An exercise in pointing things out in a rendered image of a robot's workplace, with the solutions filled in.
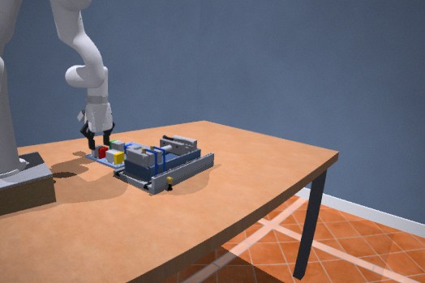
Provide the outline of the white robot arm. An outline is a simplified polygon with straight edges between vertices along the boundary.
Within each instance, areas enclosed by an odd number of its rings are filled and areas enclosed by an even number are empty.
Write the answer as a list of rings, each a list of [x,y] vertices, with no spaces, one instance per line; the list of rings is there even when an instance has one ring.
[[[50,0],[58,38],[75,49],[85,66],[72,66],[66,81],[72,87],[87,88],[89,104],[108,103],[108,69],[101,54],[84,31],[80,10],[92,0]],[[2,60],[5,44],[14,34],[15,23],[23,0],[0,0],[0,178],[17,174],[26,167],[19,158],[7,90],[7,72]],[[77,11],[78,10],[78,11]],[[1,46],[2,45],[2,46]]]

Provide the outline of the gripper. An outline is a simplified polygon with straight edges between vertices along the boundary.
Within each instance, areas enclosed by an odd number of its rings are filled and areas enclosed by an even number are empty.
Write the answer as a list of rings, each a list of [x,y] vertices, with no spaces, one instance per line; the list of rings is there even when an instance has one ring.
[[[105,104],[87,104],[85,109],[84,126],[80,132],[88,139],[89,149],[95,150],[96,132],[103,131],[103,144],[109,146],[109,136],[114,129],[115,124],[112,121],[112,113],[109,103]],[[88,131],[88,133],[86,132]],[[92,133],[91,133],[92,132]]]

